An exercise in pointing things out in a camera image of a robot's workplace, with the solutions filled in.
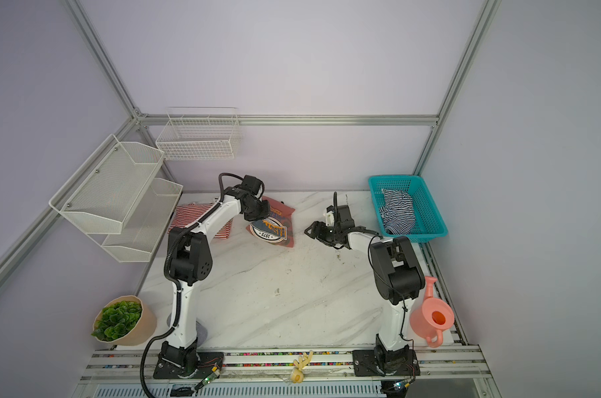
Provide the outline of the red tank top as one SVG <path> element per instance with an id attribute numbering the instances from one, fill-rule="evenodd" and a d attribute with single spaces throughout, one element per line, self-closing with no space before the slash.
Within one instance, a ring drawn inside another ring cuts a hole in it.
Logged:
<path id="1" fill-rule="evenodd" d="M 295 241 L 292 215 L 295 213 L 295 208 L 270 197 L 264 199 L 270 206 L 269 215 L 263 220 L 248 224 L 247 232 L 265 243 L 293 248 Z"/>

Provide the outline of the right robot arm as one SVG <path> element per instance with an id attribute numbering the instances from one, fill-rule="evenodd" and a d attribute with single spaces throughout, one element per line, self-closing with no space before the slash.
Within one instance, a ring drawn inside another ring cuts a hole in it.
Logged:
<path id="1" fill-rule="evenodd" d="M 385 238 L 355 224 L 349 206 L 338 204 L 338 194 L 325 211 L 325 220 L 313 222 L 305 235 L 335 250 L 354 250 L 366 255 L 378 294 L 384 300 L 383 317 L 373 348 L 378 376 L 418 376 L 414 343 L 405 333 L 413 307 L 426 285 L 413 244 L 405 237 Z"/>

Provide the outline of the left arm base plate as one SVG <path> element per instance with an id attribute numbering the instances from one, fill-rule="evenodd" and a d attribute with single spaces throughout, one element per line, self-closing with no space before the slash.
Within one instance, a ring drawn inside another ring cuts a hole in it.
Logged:
<path id="1" fill-rule="evenodd" d="M 212 369 L 222 368 L 225 355 L 221 352 L 196 352 L 177 357 L 176 354 L 159 355 L 154 369 L 154 380 L 193 379 L 202 380 L 212 375 Z"/>

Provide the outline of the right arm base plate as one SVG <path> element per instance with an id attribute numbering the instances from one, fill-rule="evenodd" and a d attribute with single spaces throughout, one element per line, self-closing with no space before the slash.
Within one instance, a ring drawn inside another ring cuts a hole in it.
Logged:
<path id="1" fill-rule="evenodd" d="M 353 370 L 355 376 L 420 376 L 421 370 L 416 352 L 406 346 L 396 351 L 354 350 Z"/>

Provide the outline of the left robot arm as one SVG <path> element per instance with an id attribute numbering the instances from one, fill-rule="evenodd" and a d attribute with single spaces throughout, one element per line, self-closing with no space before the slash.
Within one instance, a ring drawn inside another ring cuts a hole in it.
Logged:
<path id="1" fill-rule="evenodd" d="M 242 215 L 248 222 L 267 218 L 270 205 L 264 200 L 265 184 L 251 175 L 223 172 L 218 176 L 220 197 L 197 220 L 169 232 L 164 278 L 173 284 L 169 330 L 151 338 L 161 341 L 159 359 L 182 373 L 197 368 L 197 315 L 193 300 L 200 283 L 212 271 L 211 240 L 227 222 Z"/>

